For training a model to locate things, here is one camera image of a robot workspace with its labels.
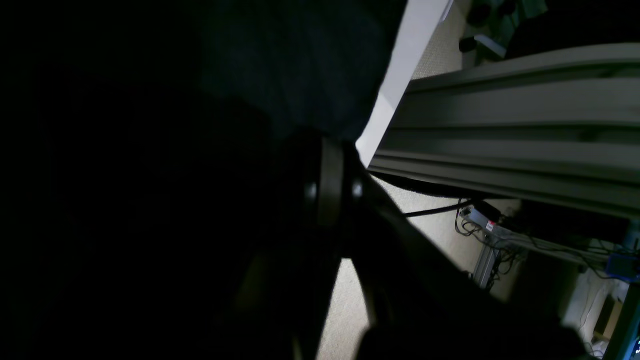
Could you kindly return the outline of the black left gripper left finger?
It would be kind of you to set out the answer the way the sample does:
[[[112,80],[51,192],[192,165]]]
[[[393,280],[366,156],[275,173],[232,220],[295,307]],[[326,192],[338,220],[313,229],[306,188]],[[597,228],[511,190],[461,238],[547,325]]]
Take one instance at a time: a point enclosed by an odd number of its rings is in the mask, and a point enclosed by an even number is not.
[[[217,360],[316,358],[341,262],[346,148],[317,132],[279,146],[211,351]]]

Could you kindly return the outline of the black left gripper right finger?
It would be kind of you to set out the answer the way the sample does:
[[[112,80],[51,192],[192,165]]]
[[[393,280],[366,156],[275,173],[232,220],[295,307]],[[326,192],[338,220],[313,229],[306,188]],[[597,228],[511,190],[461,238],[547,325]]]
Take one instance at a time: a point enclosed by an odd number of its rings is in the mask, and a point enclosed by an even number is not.
[[[343,250],[362,287],[369,328],[357,360],[586,360],[578,333],[478,287],[343,147]]]

